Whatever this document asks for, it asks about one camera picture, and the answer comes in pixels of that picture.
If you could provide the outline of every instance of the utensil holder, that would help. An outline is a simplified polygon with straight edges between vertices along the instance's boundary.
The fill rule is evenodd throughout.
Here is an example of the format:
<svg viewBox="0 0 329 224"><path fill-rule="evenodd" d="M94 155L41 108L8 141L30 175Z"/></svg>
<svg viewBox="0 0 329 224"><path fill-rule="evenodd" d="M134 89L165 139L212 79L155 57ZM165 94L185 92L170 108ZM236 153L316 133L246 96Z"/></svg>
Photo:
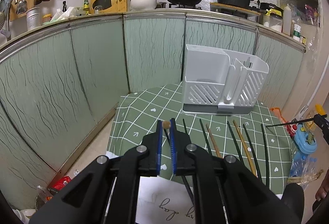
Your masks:
<svg viewBox="0 0 329 224"><path fill-rule="evenodd" d="M269 66L255 55L186 45L183 111L248 114L263 87Z"/></svg>

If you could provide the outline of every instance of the white squeeze bottle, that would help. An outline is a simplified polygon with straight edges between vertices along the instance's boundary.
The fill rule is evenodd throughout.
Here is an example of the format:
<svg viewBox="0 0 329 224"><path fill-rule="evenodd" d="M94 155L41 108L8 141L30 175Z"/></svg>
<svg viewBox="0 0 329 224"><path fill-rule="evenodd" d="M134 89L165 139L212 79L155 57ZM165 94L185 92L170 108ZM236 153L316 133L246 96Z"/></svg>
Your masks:
<svg viewBox="0 0 329 224"><path fill-rule="evenodd" d="M292 20L291 9L290 9L289 5L287 5L284 8L284 11L283 11L283 28L282 28L282 32L284 34L288 35L288 36L290 36L291 20Z"/></svg>

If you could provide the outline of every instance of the white paper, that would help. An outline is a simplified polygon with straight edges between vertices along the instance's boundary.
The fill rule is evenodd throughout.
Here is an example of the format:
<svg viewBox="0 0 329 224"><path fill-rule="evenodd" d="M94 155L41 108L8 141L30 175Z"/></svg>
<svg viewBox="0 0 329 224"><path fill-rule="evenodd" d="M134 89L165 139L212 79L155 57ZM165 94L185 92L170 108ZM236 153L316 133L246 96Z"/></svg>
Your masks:
<svg viewBox="0 0 329 224"><path fill-rule="evenodd" d="M194 224L194 208L185 186L161 177L141 177L136 222Z"/></svg>

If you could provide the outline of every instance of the stainless steel countertop edge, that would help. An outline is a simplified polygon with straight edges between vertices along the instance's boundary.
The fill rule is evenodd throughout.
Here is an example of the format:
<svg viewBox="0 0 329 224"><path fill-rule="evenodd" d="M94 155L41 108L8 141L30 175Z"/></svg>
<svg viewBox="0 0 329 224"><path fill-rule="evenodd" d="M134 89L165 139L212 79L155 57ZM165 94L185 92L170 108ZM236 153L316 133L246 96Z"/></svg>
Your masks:
<svg viewBox="0 0 329 224"><path fill-rule="evenodd" d="M5 55L11 55L13 51L17 50L17 47L11 47L13 45L21 45L30 44L33 41L33 37L36 37L36 41L40 40L40 38L49 34L49 31L60 31L62 28L63 31L70 28L76 28L83 25L92 25L96 23L102 23L107 21L117 21L117 20L130 20L130 19L142 19L142 18L186 18L191 21L204 21L211 23L219 23L226 24L229 26L234 26L237 28L247 29L253 32L256 32L257 27L259 28L259 34L264 35L275 40L278 40L298 51L306 52L306 47L295 41L293 38L274 31L272 29L266 28L263 25L258 23L231 16L217 12L211 11L203 11L203 10L195 10L195 9L155 9L155 10L147 10L147 11L138 11L138 12L126 12L126 13L107 13L107 14L98 14L98 15L88 15L88 16L80 16L74 17L68 20L58 21L54 23L50 23L47 25L43 25L41 27L35 28L31 31L25 32L9 42L0 46L0 55L3 58Z"/></svg>

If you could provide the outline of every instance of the red package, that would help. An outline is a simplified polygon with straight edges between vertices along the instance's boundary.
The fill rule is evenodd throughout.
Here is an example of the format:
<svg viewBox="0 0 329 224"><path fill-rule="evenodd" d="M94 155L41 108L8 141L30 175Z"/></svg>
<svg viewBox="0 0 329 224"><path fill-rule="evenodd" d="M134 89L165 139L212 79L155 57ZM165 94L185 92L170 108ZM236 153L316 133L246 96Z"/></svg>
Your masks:
<svg viewBox="0 0 329 224"><path fill-rule="evenodd" d="M55 188L56 190L61 190L63 189L64 186L66 186L69 182L71 181L71 178L69 176L65 176L63 178L61 178L59 181L57 181L55 183L55 185L53 186L53 188Z"/></svg>

